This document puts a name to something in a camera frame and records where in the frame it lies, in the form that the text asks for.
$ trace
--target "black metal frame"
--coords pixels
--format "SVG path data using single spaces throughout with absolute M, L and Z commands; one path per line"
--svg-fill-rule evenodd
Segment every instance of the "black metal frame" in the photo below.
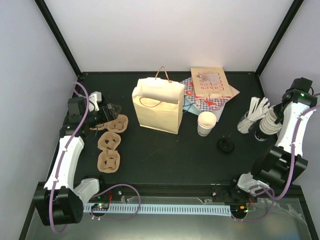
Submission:
M 34 0 L 34 1 L 38 5 L 39 10 L 41 11 L 46 22 L 48 23 L 48 26 L 50 27 L 53 35 L 55 36 L 57 42 L 59 43 L 64 55 L 68 59 L 75 75 L 77 77 L 79 77 L 82 72 L 81 72 L 80 68 L 78 67 L 78 64 L 76 63 L 76 60 L 75 60 L 74 56 L 72 55 L 64 37 L 62 36 L 62 34 L 58 28 L 58 25 L 56 24 L 53 16 L 51 15 L 51 12 L 50 12 L 46 2 L 44 0 Z
M 274 54 L 278 44 L 280 43 L 282 37 L 285 35 L 289 25 L 291 24 L 292 20 L 294 19 L 296 13 L 298 12 L 299 8 L 301 7 L 304 0 L 294 0 L 291 4 L 288 12 L 286 13 L 280 27 L 276 31 L 268 49 L 266 50 L 258 68 L 255 70 L 255 74 L 260 76 L 264 71 L 265 67 L 267 66 L 271 56 Z
M 77 79 L 78 82 L 82 82 L 84 79 L 83 75 L 88 74 L 88 73 L 81 72 L 80 68 L 78 67 L 78 64 L 77 64 L 76 60 L 74 59 L 63 35 L 61 34 L 52 14 L 50 13 L 50 10 L 48 9 L 48 7 L 46 5 L 45 0 L 34 0 L 34 1 L 38 5 L 41 13 L 43 14 L 44 19 L 46 20 L 48 26 L 50 27 L 52 33 L 54 34 L 54 36 L 56 38 L 58 44 L 60 45 L 62 51 L 64 52 L 66 58 L 68 59 L 74 73 L 78 77 L 78 79 Z M 276 50 L 278 44 L 280 43 L 282 37 L 284 36 L 290 23 L 294 19 L 296 13 L 298 12 L 298 10 L 303 2 L 304 2 L 304 0 L 293 0 L 287 14 L 285 15 L 281 25 L 279 26 L 275 36 L 272 39 L 267 51 L 265 52 L 258 68 L 256 69 L 255 72 L 252 72 L 252 74 L 254 74 L 254 76 L 255 76 L 255 79 L 259 83 L 261 92 L 263 94 L 264 94 L 264 91 L 263 91 L 263 87 L 260 82 L 260 75 L 262 74 L 263 70 L 267 66 L 270 58 L 272 57 L 274 51 Z M 51 169 L 53 168 L 57 154 L 58 154 L 58 146 L 56 148 L 56 152 L 55 152 L 53 160 L 52 160 Z M 43 188 L 43 185 L 44 185 L 43 182 L 39 182 L 37 189 Z M 139 188 L 140 190 L 142 190 L 144 195 L 150 195 L 150 196 L 151 195 L 152 196 L 154 196 L 154 195 L 160 196 L 161 195 L 161 196 L 167 196 L 167 197 L 168 196 L 177 196 L 177 195 L 179 195 L 181 197 L 182 196 L 185 196 L 185 197 L 212 196 L 213 188 L 215 188 L 215 186 L 212 186 L 212 185 L 208 185 L 208 186 L 206 186 L 206 185 L 190 185 L 190 186 L 186 186 L 186 185 L 184 185 L 184 186 L 159 185 L 159 186 L 157 186 L 154 184 L 152 184 L 152 186 L 150 186 L 148 184 L 138 184 L 138 185 L 136 185 L 136 187 Z M 133 194 L 132 192 L 130 192 L 130 189 L 123 189 L 122 192 L 123 192 L 123 194 L 127 194 L 127 195 Z M 285 197 L 299 199 L 304 217 L 305 217 L 307 225 L 308 225 L 308 229 L 309 229 L 311 238 L 313 240 L 318 240 L 319 238 L 318 238 L 318 235 L 317 235 L 314 223 L 312 221 L 312 218 L 311 218 L 311 215 L 310 215 L 310 212 L 309 212 L 309 209 L 308 209 L 308 206 L 307 206 L 307 203 L 306 203 L 306 200 L 305 200 L 305 197 L 304 197 L 304 194 L 302 192 L 301 187 L 296 186 L 296 185 L 292 185 Z M 25 223 L 23 225 L 23 228 L 22 228 L 22 231 L 20 234 L 19 240 L 24 240 L 26 238 L 34 211 L 35 211 L 35 204 L 31 203 L 28 214 L 25 219 Z

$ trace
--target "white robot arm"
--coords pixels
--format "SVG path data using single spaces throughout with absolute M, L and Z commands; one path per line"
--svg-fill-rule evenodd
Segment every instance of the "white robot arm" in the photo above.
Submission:
M 72 137 L 75 129 L 84 115 L 86 100 L 84 97 L 74 97 L 68 101 L 68 115 L 60 130 L 59 151 L 52 172 L 42 190 L 37 190 L 33 201 L 45 226 L 49 221 L 49 196 L 54 187 L 53 222 L 55 225 L 78 223 L 82 219 L 83 207 L 99 191 L 99 180 L 95 178 L 83 179 L 74 188 L 74 176 L 78 159 L 84 148 L 84 140 L 89 129 L 98 124 L 112 121 L 118 117 L 121 107 L 114 104 L 105 104 L 100 92 L 93 92 L 89 96 L 89 114 L 80 130 L 71 139 L 67 149 L 66 143 Z M 59 172 L 59 160 L 64 153 Z
M 302 114 L 317 104 L 317 97 L 308 94 L 312 81 L 306 78 L 295 79 L 291 88 L 282 97 L 282 103 L 274 107 L 282 122 L 277 142 L 266 155 L 258 159 L 251 172 L 242 174 L 237 182 L 237 187 L 246 193 L 260 190 L 260 186 L 282 188 L 288 179 L 291 163 L 291 144 L 298 119 Z M 294 181 L 307 167 L 308 161 L 303 159 L 302 142 L 306 126 L 313 111 L 303 116 L 296 140 L 294 143 L 295 168 L 292 181 Z

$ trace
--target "wire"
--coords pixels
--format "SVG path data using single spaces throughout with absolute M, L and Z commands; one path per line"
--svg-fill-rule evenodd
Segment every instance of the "wire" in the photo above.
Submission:
M 249 202 L 252 203 L 254 207 L 257 207 L 257 205 L 254 203 L 254 201 L 251 200 L 250 197 L 249 197 Z
M 294 131 L 293 131 L 293 136 L 292 136 L 292 143 L 291 143 L 291 163 L 290 163 L 289 175 L 288 175 L 288 179 L 286 181 L 286 184 L 285 184 L 285 187 L 284 187 L 282 193 L 279 196 L 275 196 L 275 191 L 272 188 L 265 188 L 263 185 L 258 185 L 258 184 L 254 185 L 254 186 L 251 186 L 249 188 L 249 191 L 250 191 L 252 189 L 261 187 L 263 189 L 263 191 L 258 192 L 258 193 L 253 193 L 253 192 L 250 191 L 250 194 L 252 196 L 256 197 L 256 196 L 259 196 L 261 194 L 266 193 L 272 199 L 272 204 L 271 204 L 271 207 L 270 207 L 269 211 L 262 217 L 259 217 L 257 219 L 250 219 L 250 220 L 238 219 L 238 218 L 235 218 L 235 216 L 233 216 L 233 214 L 231 214 L 231 217 L 235 221 L 256 222 L 256 221 L 265 219 L 271 213 L 271 211 L 272 211 L 272 209 L 274 207 L 274 202 L 276 200 L 282 199 L 286 195 L 286 193 L 287 193 L 287 191 L 288 191 L 288 189 L 289 189 L 289 187 L 291 185 L 291 181 L 292 181 L 292 177 L 293 177 L 293 173 L 294 173 L 294 167 L 295 167 L 295 145 L 296 145 L 296 139 L 297 139 L 297 134 L 298 134 L 298 130 L 299 130 L 299 127 L 300 127 L 300 123 L 301 123 L 301 121 L 303 119 L 303 116 L 305 116 L 306 114 L 308 114 L 311 111 L 316 111 L 319 108 L 320 108 L 320 105 L 317 105 L 317 106 L 314 106 L 314 107 L 304 111 L 304 113 L 301 114 L 301 116 L 299 117 L 299 119 L 298 119 L 298 121 L 297 121 L 297 123 L 295 125 Z
M 271 192 L 272 192 L 272 196 L 273 196 L 273 197 L 275 196 L 275 191 L 274 191 L 272 188 L 265 188 L 264 186 L 261 186 L 261 187 L 263 188 L 263 191 L 262 191 L 263 193 L 264 193 L 264 192 L 268 193 L 268 191 L 271 191 Z M 250 223 L 252 223 L 252 222 L 257 222 L 257 221 L 263 220 L 263 219 L 265 219 L 266 217 L 269 216 L 269 214 L 271 213 L 272 209 L 274 208 L 274 203 L 275 203 L 275 200 L 272 198 L 271 207 L 269 208 L 268 212 L 267 212 L 265 215 L 263 215 L 263 216 L 261 216 L 261 217 L 259 217 L 259 218 L 256 218 L 256 219 L 240 219 L 240 218 L 236 218 L 232 213 L 231 213 L 231 217 L 232 217 L 235 221 L 250 222 Z
M 307 113 L 309 113 L 311 111 L 316 111 L 319 108 L 320 108 L 320 105 L 314 106 L 314 107 L 304 111 L 304 113 L 301 114 L 301 116 L 299 117 L 299 119 L 298 119 L 298 121 L 297 121 L 297 123 L 295 125 L 294 131 L 293 131 L 292 143 L 291 143 L 291 163 L 290 163 L 289 175 L 288 175 L 288 179 L 286 181 L 285 187 L 284 187 L 282 193 L 279 196 L 271 196 L 271 194 L 269 192 L 267 192 L 267 191 L 265 192 L 270 198 L 274 199 L 275 201 L 282 199 L 286 195 L 286 193 L 287 193 L 287 191 L 288 191 L 288 189 L 289 189 L 289 187 L 291 185 L 292 177 L 293 177 L 293 174 L 294 174 L 294 168 L 295 168 L 295 145 L 296 145 L 296 139 L 297 139 L 298 130 L 299 130 L 299 127 L 300 127 L 300 123 L 301 123 L 301 121 L 303 119 L 303 116 L 305 116 Z
M 75 89 L 75 85 L 78 85 L 80 86 L 80 88 L 82 88 L 82 90 L 84 91 L 84 94 L 85 94 L 85 98 L 86 98 L 86 108 L 85 108 L 85 112 L 83 114 L 83 117 L 79 123 L 79 125 L 76 127 L 76 129 L 74 130 L 74 132 L 72 133 L 71 137 L 69 138 L 69 140 L 67 141 L 67 143 L 65 144 L 64 146 L 64 149 L 61 153 L 61 156 L 59 158 L 59 161 L 58 161 L 58 164 L 57 164 L 57 167 L 56 167 L 56 171 L 55 171 L 55 179 L 57 180 L 58 177 L 59 177 L 59 170 L 60 170 L 60 167 L 61 167 L 61 163 L 62 163 L 62 160 L 65 156 L 65 153 L 66 153 L 66 149 L 68 148 L 69 144 L 71 143 L 72 139 L 75 137 L 75 135 L 77 134 L 77 132 L 79 131 L 79 129 L 81 128 L 82 124 L 84 123 L 86 117 L 87 117 L 87 114 L 88 114 L 88 111 L 89 111 L 89 95 L 88 95 L 88 92 L 87 90 L 85 89 L 85 87 L 79 83 L 79 82 L 74 82 L 72 84 L 72 87 L 73 87 L 73 91 L 78 95 L 78 92 L 76 91 Z M 56 189 L 56 185 L 57 185 L 57 181 L 53 181 L 53 185 L 52 185 L 52 189 L 51 189 L 51 192 L 50 192 L 50 197 L 49 197 L 49 222 L 50 222 L 50 226 L 51 226 L 51 229 L 52 231 L 55 233 L 55 234 L 61 234 L 65 231 L 66 227 L 67 227 L 67 224 L 65 224 L 63 226 L 63 228 L 58 231 L 56 230 L 55 228 L 55 224 L 54 224 L 54 217 L 53 217 L 53 201 L 54 201 L 54 194 L 55 194 L 55 189 Z
M 311 94 L 312 94 L 312 95 L 315 95 L 314 88 L 313 88 L 312 86 L 310 86 L 310 88 L 311 88 L 311 92 L 312 92 Z
M 107 194 L 109 194 L 109 204 L 111 203 L 112 198 L 114 197 L 111 191 L 107 191 Z
M 137 207 L 135 213 L 134 213 L 132 216 L 129 216 L 129 217 L 127 217 L 127 218 L 111 218 L 111 217 L 102 217 L 102 216 L 97 217 L 97 216 L 94 216 L 94 214 L 93 214 L 93 211 L 94 211 L 94 210 L 92 209 L 92 210 L 91 210 L 91 216 L 92 216 L 93 219 L 94 219 L 94 218 L 100 218 L 100 219 L 112 220 L 112 221 L 119 221 L 119 222 L 120 222 L 120 221 L 126 221 L 126 220 L 133 219 L 133 218 L 138 214 L 138 212 L 140 211 L 140 208 L 141 208 L 141 197 L 140 197 L 140 194 L 139 194 L 138 190 L 135 189 L 133 186 L 131 186 L 131 185 L 129 185 L 129 184 L 116 184 L 116 185 L 111 186 L 111 187 L 109 187 L 108 189 L 106 189 L 106 190 L 104 190 L 104 191 L 102 191 L 102 192 L 100 192 L 100 193 L 98 193 L 98 194 L 93 195 L 92 197 L 93 197 L 93 198 L 98 197 L 98 196 L 100 196 L 100 195 L 102 195 L 102 194 L 105 194 L 105 193 L 107 193 L 108 191 L 110 191 L 111 189 L 114 189 L 114 188 L 116 188 L 116 187 L 128 187 L 128 188 L 131 188 L 132 190 L 135 191 L 136 195 L 138 196 L 138 200 L 139 200 L 139 204 L 138 204 L 138 207 Z

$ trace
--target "black cap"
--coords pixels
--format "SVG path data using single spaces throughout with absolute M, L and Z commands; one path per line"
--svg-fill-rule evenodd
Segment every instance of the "black cap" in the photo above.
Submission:
M 223 137 L 218 141 L 217 147 L 220 152 L 228 154 L 234 150 L 235 145 L 230 138 Z

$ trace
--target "black table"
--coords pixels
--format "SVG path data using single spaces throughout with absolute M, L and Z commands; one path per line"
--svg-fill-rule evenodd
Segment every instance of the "black table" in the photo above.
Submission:
M 262 155 L 276 139 L 265 142 L 255 139 L 254 133 L 242 134 L 237 130 L 240 118 L 249 110 L 251 97 L 262 98 L 259 80 L 253 72 L 227 72 L 231 86 L 240 93 L 231 99 L 222 116 L 207 137 L 197 133 L 197 115 L 183 114 L 179 133 L 171 134 L 139 125 L 132 101 L 132 91 L 138 79 L 152 77 L 155 72 L 108 72 L 87 73 L 81 80 L 88 93 L 101 92 L 107 103 L 122 106 L 121 114 L 127 115 L 127 130 L 120 133 L 117 147 L 120 167 L 107 174 L 98 171 L 97 161 L 101 151 L 97 141 L 104 131 L 92 131 L 85 142 L 75 171 L 74 182 L 85 176 L 102 175 L 105 182 L 153 185 L 211 185 L 230 182 L 232 178 L 247 173 L 257 157 Z M 182 81 L 190 72 L 169 72 L 173 81 Z M 231 138 L 234 151 L 224 154 L 217 149 L 222 137 Z

